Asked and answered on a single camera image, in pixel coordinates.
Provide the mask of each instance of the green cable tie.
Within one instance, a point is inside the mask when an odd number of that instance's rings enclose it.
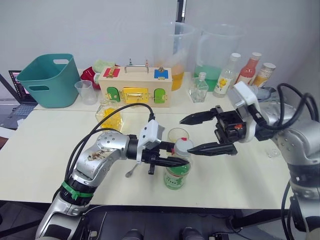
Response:
[[[90,198],[94,195],[93,193],[85,193],[85,192],[76,191],[72,187],[70,187],[65,181],[62,183],[62,187],[64,187],[64,189],[67,190],[67,192],[71,194],[71,198],[73,200],[77,200],[78,197]]]

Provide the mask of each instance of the white bottle cap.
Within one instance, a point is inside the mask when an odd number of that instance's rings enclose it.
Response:
[[[239,59],[241,58],[241,55],[239,53],[232,53],[231,56],[230,56],[230,60],[233,61],[233,62],[236,62],[238,61]]]
[[[252,59],[253,60],[259,60],[261,58],[262,54],[260,52],[253,52],[252,53]]]
[[[253,52],[252,56],[261,58],[262,54],[260,52]]]
[[[206,75],[207,75],[207,74],[206,74],[205,72],[203,72],[203,71],[200,72],[200,73],[199,73],[199,80],[200,80],[200,81],[205,80],[205,79],[206,79]]]
[[[179,138],[173,147],[174,152],[181,157],[188,157],[190,153],[187,151],[188,149],[192,149],[194,147],[194,143],[186,137]]]
[[[270,62],[265,62],[263,64],[264,67],[268,68],[268,69],[275,69],[276,68],[276,65],[274,65],[273,63],[270,63]]]

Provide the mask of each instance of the wooden toy box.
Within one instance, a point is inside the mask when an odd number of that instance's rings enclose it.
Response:
[[[159,71],[145,65],[106,67],[98,81],[103,96],[121,105],[145,103],[151,107],[170,107],[170,68]]]

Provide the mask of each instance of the red sauce bottle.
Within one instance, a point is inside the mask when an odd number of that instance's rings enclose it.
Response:
[[[248,63],[241,69],[238,78],[236,79],[236,84],[238,82],[244,82],[249,84],[251,79],[254,77],[256,73],[256,66],[261,58],[262,54],[259,52],[253,52],[250,57]]]

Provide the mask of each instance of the green can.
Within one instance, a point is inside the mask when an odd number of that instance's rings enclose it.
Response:
[[[194,144],[192,141],[186,137],[182,137],[176,141],[172,156],[189,161],[190,153],[188,149],[193,147]],[[185,184],[190,169],[190,163],[184,166],[166,167],[164,171],[164,184],[171,190],[181,188]]]
[[[190,168],[190,163],[184,166],[166,167],[164,184],[171,190],[181,188],[185,184]]]

